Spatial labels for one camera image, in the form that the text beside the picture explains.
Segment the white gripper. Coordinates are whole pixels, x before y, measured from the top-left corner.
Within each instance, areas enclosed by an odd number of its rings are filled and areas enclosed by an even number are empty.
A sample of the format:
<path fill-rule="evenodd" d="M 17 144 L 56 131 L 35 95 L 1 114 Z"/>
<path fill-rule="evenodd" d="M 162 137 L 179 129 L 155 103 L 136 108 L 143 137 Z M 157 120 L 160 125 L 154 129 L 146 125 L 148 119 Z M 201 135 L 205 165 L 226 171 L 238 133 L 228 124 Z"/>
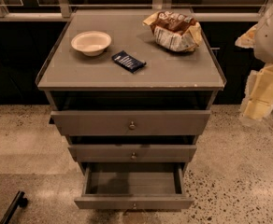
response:
<path fill-rule="evenodd" d="M 254 49 L 254 56 L 265 66 L 260 71 L 251 70 L 245 87 L 245 97 L 240 106 L 243 117 L 261 120 L 273 110 L 273 4 L 235 45 Z"/>

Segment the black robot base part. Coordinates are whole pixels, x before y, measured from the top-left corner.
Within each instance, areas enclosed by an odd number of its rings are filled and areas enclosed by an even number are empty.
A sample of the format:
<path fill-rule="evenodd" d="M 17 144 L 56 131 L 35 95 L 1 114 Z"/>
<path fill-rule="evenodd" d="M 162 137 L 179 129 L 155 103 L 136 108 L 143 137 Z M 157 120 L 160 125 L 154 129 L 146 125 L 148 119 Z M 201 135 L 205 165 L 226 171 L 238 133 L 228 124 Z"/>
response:
<path fill-rule="evenodd" d="M 28 199 L 25 197 L 24 191 L 18 191 L 13 201 L 9 205 L 7 211 L 3 215 L 0 224 L 8 224 L 13 217 L 18 207 L 25 208 L 28 204 Z"/>

